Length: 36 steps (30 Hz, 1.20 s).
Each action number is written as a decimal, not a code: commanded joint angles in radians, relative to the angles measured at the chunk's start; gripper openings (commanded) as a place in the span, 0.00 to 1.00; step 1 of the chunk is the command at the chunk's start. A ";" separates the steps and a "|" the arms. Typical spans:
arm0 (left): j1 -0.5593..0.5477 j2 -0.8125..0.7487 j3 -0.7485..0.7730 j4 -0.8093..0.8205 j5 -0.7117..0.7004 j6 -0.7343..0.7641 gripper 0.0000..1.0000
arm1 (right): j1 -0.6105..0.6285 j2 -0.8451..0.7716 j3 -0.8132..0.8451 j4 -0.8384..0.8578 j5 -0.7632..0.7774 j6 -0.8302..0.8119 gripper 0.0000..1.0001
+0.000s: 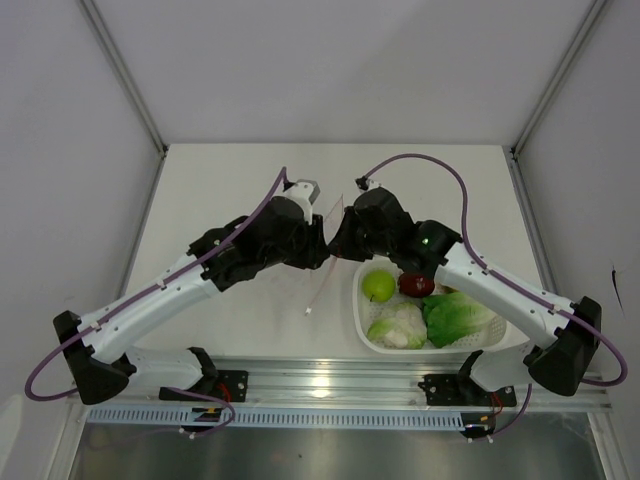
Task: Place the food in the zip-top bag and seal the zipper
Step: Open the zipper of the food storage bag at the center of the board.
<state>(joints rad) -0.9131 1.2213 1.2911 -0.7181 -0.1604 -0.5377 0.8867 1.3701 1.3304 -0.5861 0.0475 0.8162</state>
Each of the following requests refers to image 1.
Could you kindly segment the clear pink zip top bag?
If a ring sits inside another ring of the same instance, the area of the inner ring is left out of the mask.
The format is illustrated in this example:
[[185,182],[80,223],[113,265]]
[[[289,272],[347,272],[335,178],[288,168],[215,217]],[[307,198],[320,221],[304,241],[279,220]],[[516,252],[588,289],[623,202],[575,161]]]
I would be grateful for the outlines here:
[[331,275],[333,274],[336,267],[337,258],[330,253],[329,245],[335,237],[342,222],[344,207],[344,195],[341,194],[324,217],[323,233],[326,245],[326,253],[328,254],[328,256],[322,263],[322,266],[319,269],[314,270],[310,274],[312,285],[315,287],[315,290],[313,292],[313,295],[307,302],[304,310],[304,316],[307,318],[312,316],[312,313],[315,310],[315,307],[317,306],[319,300],[327,290],[327,287],[331,280]]

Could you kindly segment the pale green cabbage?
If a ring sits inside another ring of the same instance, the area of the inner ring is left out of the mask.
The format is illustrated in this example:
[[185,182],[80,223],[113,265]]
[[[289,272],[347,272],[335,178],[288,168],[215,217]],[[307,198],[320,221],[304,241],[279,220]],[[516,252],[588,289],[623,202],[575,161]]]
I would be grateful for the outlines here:
[[384,307],[369,326],[366,337],[384,348],[419,350],[427,341],[422,311],[409,302]]

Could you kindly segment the green lettuce leaf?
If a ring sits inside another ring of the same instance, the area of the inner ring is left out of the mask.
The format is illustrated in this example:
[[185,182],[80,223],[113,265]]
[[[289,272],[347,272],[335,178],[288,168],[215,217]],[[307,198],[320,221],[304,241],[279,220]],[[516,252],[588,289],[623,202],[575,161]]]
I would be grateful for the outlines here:
[[492,310],[461,292],[423,298],[422,314],[427,338],[437,348],[478,333],[496,317]]

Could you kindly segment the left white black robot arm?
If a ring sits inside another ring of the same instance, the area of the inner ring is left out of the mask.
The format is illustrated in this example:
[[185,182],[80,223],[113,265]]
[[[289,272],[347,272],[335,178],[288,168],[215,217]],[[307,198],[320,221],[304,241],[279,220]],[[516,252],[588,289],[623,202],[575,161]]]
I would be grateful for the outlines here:
[[80,399],[96,405],[126,389],[155,390],[162,400],[209,398],[220,374],[204,349],[170,353],[140,349],[136,341],[267,268],[284,264],[315,270],[328,257],[323,218],[314,213],[312,201],[275,196],[256,216],[207,231],[137,293],[91,314],[59,314],[53,324]]

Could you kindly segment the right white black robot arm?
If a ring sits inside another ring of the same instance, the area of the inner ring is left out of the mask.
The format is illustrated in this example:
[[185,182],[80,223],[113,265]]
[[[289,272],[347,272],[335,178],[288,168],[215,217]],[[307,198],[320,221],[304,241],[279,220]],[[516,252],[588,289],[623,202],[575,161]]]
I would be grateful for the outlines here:
[[589,297],[572,302],[482,265],[459,233],[435,220],[412,220],[382,187],[364,192],[346,208],[329,251],[359,262],[384,256],[404,272],[466,294],[527,336],[519,346],[472,354],[465,361],[456,389],[468,403],[519,382],[572,396],[600,344],[599,303]]

